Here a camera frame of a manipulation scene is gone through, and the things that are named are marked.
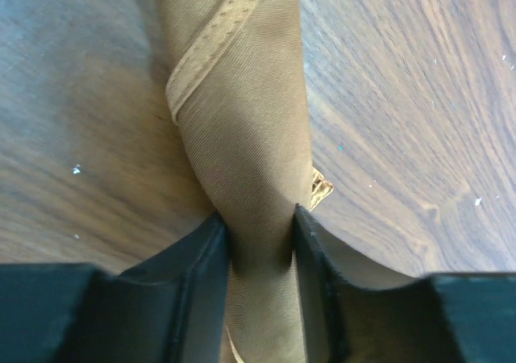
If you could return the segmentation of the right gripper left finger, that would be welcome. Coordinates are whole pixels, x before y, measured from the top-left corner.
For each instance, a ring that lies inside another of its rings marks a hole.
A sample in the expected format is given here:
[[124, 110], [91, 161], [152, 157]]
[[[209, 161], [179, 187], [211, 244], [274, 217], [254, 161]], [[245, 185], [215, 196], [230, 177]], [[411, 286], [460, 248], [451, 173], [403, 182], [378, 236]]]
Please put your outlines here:
[[119, 275], [92, 264], [1, 267], [4, 362], [216, 362], [228, 279], [218, 214]]

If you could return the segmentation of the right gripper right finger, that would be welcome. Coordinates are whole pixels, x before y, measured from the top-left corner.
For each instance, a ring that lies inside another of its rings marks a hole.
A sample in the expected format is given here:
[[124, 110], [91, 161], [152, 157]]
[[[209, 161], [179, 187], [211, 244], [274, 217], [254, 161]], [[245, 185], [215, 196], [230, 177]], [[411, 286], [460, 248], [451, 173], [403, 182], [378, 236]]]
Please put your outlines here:
[[309, 361], [514, 361], [513, 273], [409, 277], [339, 240], [304, 207], [293, 223]]

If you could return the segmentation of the orange cloth napkin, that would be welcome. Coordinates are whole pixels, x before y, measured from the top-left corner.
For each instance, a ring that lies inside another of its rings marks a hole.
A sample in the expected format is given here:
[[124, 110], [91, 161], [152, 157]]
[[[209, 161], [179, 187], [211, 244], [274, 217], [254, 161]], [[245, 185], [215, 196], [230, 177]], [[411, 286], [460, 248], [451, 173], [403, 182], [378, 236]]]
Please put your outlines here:
[[157, 0], [166, 98], [231, 238], [226, 322], [240, 362], [306, 360], [293, 257], [313, 165], [298, 0]]

